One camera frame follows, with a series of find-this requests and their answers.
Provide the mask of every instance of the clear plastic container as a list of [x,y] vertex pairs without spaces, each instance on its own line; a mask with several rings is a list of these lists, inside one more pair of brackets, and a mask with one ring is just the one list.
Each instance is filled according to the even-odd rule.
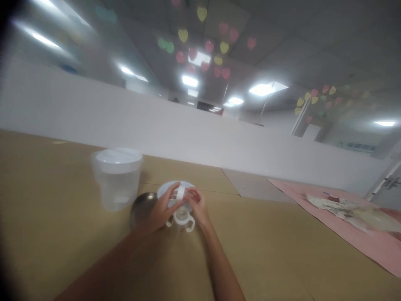
[[114,148],[93,153],[91,160],[105,209],[118,211],[131,205],[138,193],[142,154]]

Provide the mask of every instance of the fluorescent light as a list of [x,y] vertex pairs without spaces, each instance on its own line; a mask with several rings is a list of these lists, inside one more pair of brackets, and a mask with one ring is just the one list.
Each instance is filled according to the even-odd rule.
[[60,48],[60,46],[56,45],[56,44],[53,43],[52,41],[49,41],[48,39],[46,39],[45,37],[41,36],[41,35],[38,34],[38,33],[32,32],[32,36],[33,36],[35,39],[37,39],[37,40],[39,40],[40,42],[42,42],[43,44],[46,44],[46,45],[50,45],[50,46],[54,46],[54,47]]
[[137,79],[140,79],[140,80],[143,80],[144,82],[147,82],[146,78],[144,78],[144,77],[142,77],[140,75],[136,75],[136,74],[135,74],[135,76],[137,77]]
[[287,86],[278,82],[271,82],[269,84],[259,84],[252,87],[249,92],[258,96],[266,96],[270,93],[274,93],[283,89],[288,88]]
[[200,66],[202,62],[210,63],[210,59],[210,56],[198,51],[195,59],[191,60],[190,58],[188,58],[188,62]]
[[198,80],[193,77],[183,75],[183,83],[191,87],[196,87],[198,85]]
[[124,73],[129,74],[129,75],[135,75],[131,70],[129,70],[126,67],[121,67],[121,71],[123,71]]
[[240,105],[244,101],[238,97],[232,97],[228,100],[228,102],[232,103],[233,105]]
[[378,125],[382,126],[393,126],[396,122],[395,121],[375,121]]
[[188,89],[188,95],[198,97],[198,91]]

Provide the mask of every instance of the table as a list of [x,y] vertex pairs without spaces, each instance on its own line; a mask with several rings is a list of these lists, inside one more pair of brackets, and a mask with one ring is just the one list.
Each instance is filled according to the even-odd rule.
[[[0,131],[2,251],[23,300],[52,300],[129,231],[107,212],[90,154],[98,147]],[[393,300],[401,282],[297,204],[239,196],[215,167],[144,157],[139,193],[197,185],[247,300]],[[151,237],[105,299],[213,300],[198,230]]]

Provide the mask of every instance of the white wall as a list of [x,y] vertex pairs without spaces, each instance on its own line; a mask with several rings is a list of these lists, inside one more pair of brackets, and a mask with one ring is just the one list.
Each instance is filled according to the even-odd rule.
[[304,141],[14,58],[0,128],[346,189],[363,195],[389,162]]

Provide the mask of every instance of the white plastic lid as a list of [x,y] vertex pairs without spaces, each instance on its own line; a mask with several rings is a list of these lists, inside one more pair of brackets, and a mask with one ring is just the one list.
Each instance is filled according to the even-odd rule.
[[142,154],[131,148],[106,149],[96,154],[96,163],[104,173],[129,173],[142,164]]

